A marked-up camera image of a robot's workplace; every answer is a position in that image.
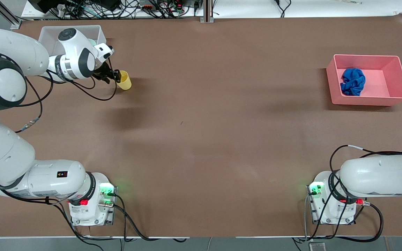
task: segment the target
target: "brown table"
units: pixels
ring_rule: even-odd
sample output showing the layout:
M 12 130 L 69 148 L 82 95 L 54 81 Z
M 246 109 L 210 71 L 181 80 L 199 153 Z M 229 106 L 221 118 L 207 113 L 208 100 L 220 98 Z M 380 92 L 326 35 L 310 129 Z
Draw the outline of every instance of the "brown table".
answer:
M 305 185 L 328 170 L 337 146 L 402 151 L 402 103 L 332 105 L 325 71 L 333 54 L 402 62 L 402 16 L 28 21 L 20 32 L 38 38 L 43 26 L 79 24 L 102 26 L 132 89 L 102 102 L 55 85 L 42 119 L 21 135 L 37 159 L 78 160 L 107 175 L 146 235 L 303 235 Z M 49 87 L 32 80 L 42 93 Z M 112 91 L 98 83 L 91 93 Z M 16 130 L 37 114 L 18 108 L 0 119 Z M 342 150 L 335 168 L 362 154 Z M 402 197 L 370 201 L 384 214 L 383 235 L 402 235 Z M 116 220 L 91 235 L 122 235 Z M 373 235 L 377 226 L 367 209 L 339 234 Z M 0 236 L 56 235 L 72 235 L 56 209 L 0 197 Z

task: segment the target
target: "blue cloth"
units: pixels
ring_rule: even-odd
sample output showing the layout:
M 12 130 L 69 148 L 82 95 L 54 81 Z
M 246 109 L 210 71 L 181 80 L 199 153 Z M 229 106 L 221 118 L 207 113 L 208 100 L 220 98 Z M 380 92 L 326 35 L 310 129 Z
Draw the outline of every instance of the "blue cloth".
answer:
M 344 71 L 342 75 L 343 83 L 341 83 L 342 93 L 347 96 L 360 96 L 364 89 L 365 76 L 362 70 L 351 68 Z

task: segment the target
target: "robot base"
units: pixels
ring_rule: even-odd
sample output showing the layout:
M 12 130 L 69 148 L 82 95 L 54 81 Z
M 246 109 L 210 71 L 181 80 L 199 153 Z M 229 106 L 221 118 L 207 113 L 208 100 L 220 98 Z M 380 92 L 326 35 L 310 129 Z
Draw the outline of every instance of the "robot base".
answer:
M 87 205 L 74 206 L 69 204 L 70 216 L 74 226 L 104 226 L 112 225 L 114 219 L 114 204 L 116 197 L 102 194 L 103 186 L 112 187 L 112 193 L 117 193 L 117 187 L 113 187 L 108 178 L 102 173 L 92 173 L 96 178 L 94 195 L 88 200 Z
M 345 207 L 344 213 L 342 214 L 345 204 L 331 196 L 327 206 L 324 207 L 325 202 L 327 201 L 327 198 L 331 192 L 328 185 L 328 178 L 331 174 L 331 171 L 321 172 L 316 176 L 316 178 L 314 178 L 313 183 L 311 183 L 309 186 L 306 186 L 306 192 L 310 201 L 310 211 L 313 224 L 317 224 L 323 210 L 324 212 L 322 214 L 322 218 L 320 219 L 320 224 L 352 224 L 354 215 L 356 213 L 356 203 L 348 204 Z

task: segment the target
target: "pink bin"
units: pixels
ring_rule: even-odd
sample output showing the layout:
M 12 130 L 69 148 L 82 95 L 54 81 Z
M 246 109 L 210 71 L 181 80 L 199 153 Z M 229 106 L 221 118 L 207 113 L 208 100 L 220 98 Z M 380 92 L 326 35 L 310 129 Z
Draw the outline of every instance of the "pink bin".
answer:
M 342 94 L 340 83 L 347 68 L 359 68 L 364 73 L 361 96 Z M 335 105 L 391 106 L 402 101 L 402 67 L 397 56 L 334 55 L 327 76 Z

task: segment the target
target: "yellow cup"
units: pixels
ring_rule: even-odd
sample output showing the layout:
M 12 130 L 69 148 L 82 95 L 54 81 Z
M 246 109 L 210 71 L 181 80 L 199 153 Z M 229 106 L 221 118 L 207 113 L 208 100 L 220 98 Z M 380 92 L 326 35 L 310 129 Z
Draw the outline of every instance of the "yellow cup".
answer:
M 120 71 L 120 83 L 118 83 L 118 86 L 123 90 L 131 88 L 131 80 L 129 79 L 128 73 L 124 70 Z

